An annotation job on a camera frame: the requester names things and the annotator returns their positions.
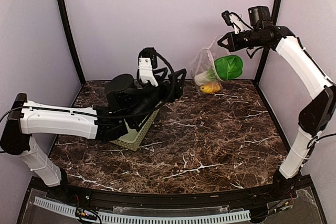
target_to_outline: black pole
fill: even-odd
[[[278,20],[280,4],[281,4],[281,0],[274,0],[273,9],[272,9],[272,21],[274,25],[277,23],[277,20]],[[263,71],[264,71],[266,61],[268,58],[268,54],[269,54],[269,48],[264,48],[263,53],[261,54],[258,70],[254,78],[254,81],[256,84],[259,84],[261,80],[261,76],[263,75]]]
[[[78,58],[78,54],[76,51],[75,43],[74,43],[74,38],[72,37],[71,29],[70,29],[70,24],[69,24],[69,19],[68,19],[68,14],[67,14],[67,9],[65,7],[65,2],[64,0],[57,0],[58,2],[58,8],[59,12],[61,14],[61,19],[63,23],[63,29],[65,36],[67,38],[68,46],[70,49],[71,57],[73,60],[73,64],[75,65],[75,69],[77,72],[77,76],[79,78],[79,81],[82,85],[86,83],[85,76],[82,70],[82,67],[80,65],[80,61]]]

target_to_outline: plastic bag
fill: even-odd
[[[223,35],[218,35],[214,41],[202,48],[198,56],[190,63],[190,73],[201,91],[209,90],[206,93],[214,93],[218,88],[212,88],[214,84],[221,81],[236,79],[243,73],[243,61],[237,55],[229,55],[229,52],[217,45],[217,41]]]

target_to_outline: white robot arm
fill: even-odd
[[[218,45],[229,51],[268,47],[282,56],[306,86],[312,101],[299,114],[298,134],[280,169],[274,175],[274,191],[281,190],[300,171],[336,107],[336,86],[287,27],[274,26],[265,6],[249,8],[252,30],[227,33]],[[230,25],[228,11],[222,13]]]
[[[154,70],[158,66],[156,57],[163,60],[171,72],[168,80],[165,79],[167,68]],[[0,140],[1,148],[21,158],[47,186],[57,188],[66,184],[66,173],[43,153],[33,137],[34,133],[116,140],[128,134],[128,128],[139,131],[154,111],[183,94],[185,69],[174,72],[154,48],[143,49],[138,62],[137,76],[141,87],[135,85],[130,74],[115,77],[105,85],[108,106],[49,106],[27,101],[26,94],[18,94],[12,109],[6,113],[8,118]]]

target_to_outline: yellow banana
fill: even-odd
[[[218,92],[221,88],[221,85],[217,82],[212,82],[207,85],[201,86],[201,91],[207,94],[212,94]]]

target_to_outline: marble table surface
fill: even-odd
[[[107,105],[106,81],[85,84],[74,107]],[[59,136],[50,158],[70,184],[150,194],[208,193],[270,184],[286,149],[251,81],[204,94],[186,81],[165,105],[139,149]]]

